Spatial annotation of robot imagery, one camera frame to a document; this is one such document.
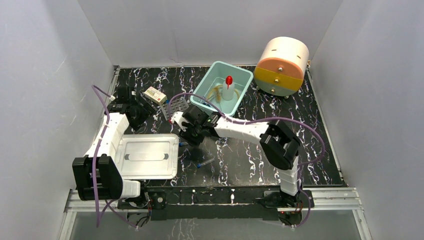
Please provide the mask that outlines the small white red box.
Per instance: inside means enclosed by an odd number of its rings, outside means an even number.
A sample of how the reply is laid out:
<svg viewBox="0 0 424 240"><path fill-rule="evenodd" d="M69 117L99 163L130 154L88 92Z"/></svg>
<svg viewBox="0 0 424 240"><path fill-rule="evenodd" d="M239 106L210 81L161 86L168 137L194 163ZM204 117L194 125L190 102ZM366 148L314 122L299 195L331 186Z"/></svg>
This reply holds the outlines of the small white red box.
<svg viewBox="0 0 424 240"><path fill-rule="evenodd" d="M151 101L153 101L154 103L158 105L162 105L168 100L167 96L164 93L162 93L161 91L159 91L158 89L152 86L150 86L147 90L145 90L143 94L145 97L147 97L148 99L150 99Z"/></svg>

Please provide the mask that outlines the clear test tube rack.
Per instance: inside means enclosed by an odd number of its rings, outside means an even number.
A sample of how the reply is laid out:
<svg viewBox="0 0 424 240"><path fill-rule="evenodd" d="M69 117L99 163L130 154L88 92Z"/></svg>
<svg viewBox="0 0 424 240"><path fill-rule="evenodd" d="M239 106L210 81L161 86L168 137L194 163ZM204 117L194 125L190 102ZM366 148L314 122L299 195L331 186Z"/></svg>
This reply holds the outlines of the clear test tube rack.
<svg viewBox="0 0 424 240"><path fill-rule="evenodd" d="M176 98L171 104L169 104L169 100L166 100L160 105L160 109L166 120L169 120L174 112L184 112L188 108L188 101L184 97Z"/></svg>

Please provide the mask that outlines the brown test tube brush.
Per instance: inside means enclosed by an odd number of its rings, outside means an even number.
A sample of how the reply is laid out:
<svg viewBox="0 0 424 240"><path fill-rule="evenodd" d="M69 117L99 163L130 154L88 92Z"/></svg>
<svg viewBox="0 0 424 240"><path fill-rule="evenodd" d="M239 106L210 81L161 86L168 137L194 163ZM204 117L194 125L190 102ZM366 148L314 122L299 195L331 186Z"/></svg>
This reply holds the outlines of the brown test tube brush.
<svg viewBox="0 0 424 240"><path fill-rule="evenodd" d="M219 87L219 86L217 86L217 87L215 87L215 88L213 89L214 96L215 96L215 101L216 101L217 103L220 103L220 102L221 102L221 100L222 100L222 94L221 94L221 92L220 92L220 89L221 89L221 87Z"/></svg>

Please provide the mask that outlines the tan rubber tubing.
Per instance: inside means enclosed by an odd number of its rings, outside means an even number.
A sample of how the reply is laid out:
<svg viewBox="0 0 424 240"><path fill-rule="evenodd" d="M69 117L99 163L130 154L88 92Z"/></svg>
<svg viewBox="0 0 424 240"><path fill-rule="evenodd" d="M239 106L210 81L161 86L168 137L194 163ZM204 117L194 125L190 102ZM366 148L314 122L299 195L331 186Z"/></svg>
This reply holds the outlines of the tan rubber tubing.
<svg viewBox="0 0 424 240"><path fill-rule="evenodd" d="M231 86L231 85L223 86L222 84L219 84L209 91L209 93L206 96L206 99L207 100L215 99L218 103L220 103L222 100L224 101L232 100L234 98L234 95L236 96L237 100L241 96L238 90L235 89L234 86Z"/></svg>

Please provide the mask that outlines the red-cap wash bottle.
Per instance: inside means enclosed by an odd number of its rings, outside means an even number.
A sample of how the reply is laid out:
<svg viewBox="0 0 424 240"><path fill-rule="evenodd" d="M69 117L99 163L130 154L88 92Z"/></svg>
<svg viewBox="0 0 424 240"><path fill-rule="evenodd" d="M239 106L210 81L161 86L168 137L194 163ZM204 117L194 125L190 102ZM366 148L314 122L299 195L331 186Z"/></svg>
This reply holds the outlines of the red-cap wash bottle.
<svg viewBox="0 0 424 240"><path fill-rule="evenodd" d="M235 90L235 85L233 83L233 78L232 76L228 75L225 78L224 83L222 84L222 99L225 101L230 101L234 98L234 90Z"/></svg>

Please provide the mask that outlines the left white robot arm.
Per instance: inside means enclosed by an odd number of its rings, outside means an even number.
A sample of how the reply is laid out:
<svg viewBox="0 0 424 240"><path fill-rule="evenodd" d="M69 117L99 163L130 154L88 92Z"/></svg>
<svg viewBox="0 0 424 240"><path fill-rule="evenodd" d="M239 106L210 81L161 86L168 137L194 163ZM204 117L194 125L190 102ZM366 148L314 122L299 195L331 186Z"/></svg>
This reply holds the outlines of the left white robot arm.
<svg viewBox="0 0 424 240"><path fill-rule="evenodd" d="M76 190L82 201L94 201L97 208L101 200L118 199L144 208L149 194L139 181L122 177L116 152L126 129L139 130L155 109L133 87L118 87L116 94L106 94L109 104L99 98L104 108L102 126L89 150L72 162Z"/></svg>

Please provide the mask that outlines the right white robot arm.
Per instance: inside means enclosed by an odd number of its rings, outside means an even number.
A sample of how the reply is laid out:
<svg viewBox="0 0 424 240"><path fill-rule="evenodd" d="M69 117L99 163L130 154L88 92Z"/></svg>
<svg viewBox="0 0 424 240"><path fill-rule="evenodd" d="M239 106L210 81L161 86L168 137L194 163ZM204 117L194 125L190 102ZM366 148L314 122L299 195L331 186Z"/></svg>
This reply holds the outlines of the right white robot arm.
<svg viewBox="0 0 424 240"><path fill-rule="evenodd" d="M169 120L180 127L179 136L198 147L205 137L232 138L260 147L267 161L277 169L278 190L265 190L256 203L265 208L313 207L312 197L302 187L299 168L300 139L280 119L248 121L196 106L176 111Z"/></svg>

